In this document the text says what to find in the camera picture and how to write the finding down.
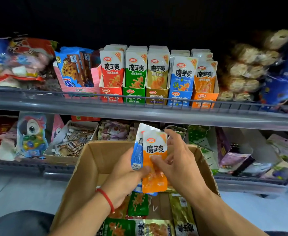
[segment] floor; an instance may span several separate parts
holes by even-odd
[[[18,210],[55,213],[67,182],[0,175],[0,216]],[[253,194],[221,192],[223,200],[262,230],[288,231],[288,194],[263,199]]]

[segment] hand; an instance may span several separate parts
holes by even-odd
[[[167,145],[174,146],[174,152],[165,160],[160,156],[151,156],[152,162],[165,174],[172,186],[188,201],[195,194],[209,190],[195,162],[193,153],[189,150],[181,136],[176,132],[165,129],[171,137]]]
[[[132,153],[133,147],[120,157],[111,174],[101,186],[101,189],[112,201],[115,209],[118,208],[123,203],[125,197],[137,187],[140,180],[150,172],[150,167],[147,166],[139,170],[132,169]]]

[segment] person's left hand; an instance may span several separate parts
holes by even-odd
[[[137,187],[140,180],[150,172],[150,167],[148,166],[142,167],[139,170],[132,169],[132,153],[133,147],[120,157],[111,174],[101,186],[101,189],[107,194],[115,209]]]

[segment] dark background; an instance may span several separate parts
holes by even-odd
[[[106,44],[206,48],[253,29],[288,29],[288,0],[0,0],[0,33],[92,49]]]

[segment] red bracelet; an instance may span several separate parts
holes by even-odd
[[[107,202],[109,203],[110,207],[111,207],[111,214],[114,213],[114,206],[113,203],[111,202],[111,200],[109,199],[109,197],[107,196],[107,194],[100,188],[96,189],[96,191],[100,192],[107,200]]]

